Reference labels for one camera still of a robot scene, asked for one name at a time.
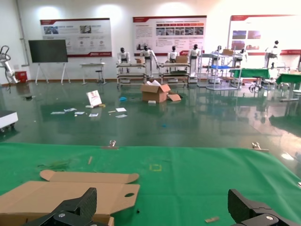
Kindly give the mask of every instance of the reflective floor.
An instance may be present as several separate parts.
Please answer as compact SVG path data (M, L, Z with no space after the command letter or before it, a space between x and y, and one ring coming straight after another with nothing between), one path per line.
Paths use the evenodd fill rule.
M2 88L0 109L17 111L19 121L15 131L0 134L0 141L103 146L114 139L116 146L245 148L258 142L301 177L301 102L280 102L288 92L171 88L183 97L181 102L148 105L139 86L117 90L116 83L29 83L12 87L11 93ZM96 89L106 107L85 108L86 93ZM28 94L34 96L30 101L24 98ZM108 113L117 107L126 108L127 117ZM69 108L85 114L51 115Z

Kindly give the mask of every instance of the open cardboard box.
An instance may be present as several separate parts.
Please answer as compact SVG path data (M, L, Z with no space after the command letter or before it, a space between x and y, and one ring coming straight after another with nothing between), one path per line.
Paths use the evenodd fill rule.
M140 185L128 184L138 174L54 172L43 170L47 181L29 181L0 196L0 226L20 226L52 212L62 201L97 189L95 222L114 226L112 213L135 205Z
M167 92L170 87L165 84L161 86L143 84L140 88L142 91L142 101L154 100L161 103L167 100Z

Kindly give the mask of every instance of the poster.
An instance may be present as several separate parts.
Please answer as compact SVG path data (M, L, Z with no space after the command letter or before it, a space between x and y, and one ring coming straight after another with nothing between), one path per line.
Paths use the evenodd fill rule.
M111 57L109 18L40 20L43 39L65 39L68 57Z
M281 55L301 54L300 31L296 15L242 15L232 16L229 43L232 49L246 48L249 55L264 55L267 48L279 41Z
M204 46L207 16L133 17L134 53L138 55L148 45L157 56L165 56L176 46L185 55L194 44Z

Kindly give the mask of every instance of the flattened cardboard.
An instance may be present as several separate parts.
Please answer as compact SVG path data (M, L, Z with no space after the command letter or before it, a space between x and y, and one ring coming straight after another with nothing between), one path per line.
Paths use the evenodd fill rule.
M41 176L50 182L29 181L0 196L0 226L20 226L44 216L62 201L81 197L90 187L97 189L94 221L113 226L114 218L110 214L134 206L140 188L140 185L124 184L137 180L137 174L44 170Z
M88 183L119 183L128 184L136 181L139 174L121 173L82 173L82 172L55 172L43 170L40 172L41 178L47 181L62 182L88 182Z
M179 101L181 100L180 96L178 94L168 94L167 95L172 101Z

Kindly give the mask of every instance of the green table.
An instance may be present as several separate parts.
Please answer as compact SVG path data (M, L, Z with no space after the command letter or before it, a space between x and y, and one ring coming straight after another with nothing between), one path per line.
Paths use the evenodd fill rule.
M234 73L234 78L239 77L239 71L230 70L230 72ZM269 79L269 70L268 69L248 69L243 68L241 71L241 78L253 78L253 77L261 76L264 79Z
M280 76L276 79L276 83L280 84L282 82L290 83L290 92L288 94L288 99L281 99L281 102L284 101L297 101L299 98L293 98L293 89L296 83L301 82L301 74L280 74Z
M28 181L56 161L56 170L139 173L134 208L116 213L117 226L212 226L235 222L227 209L231 188L267 203L285 218L301 223L300 179L268 153L242 148L122 147L0 144L0 194Z

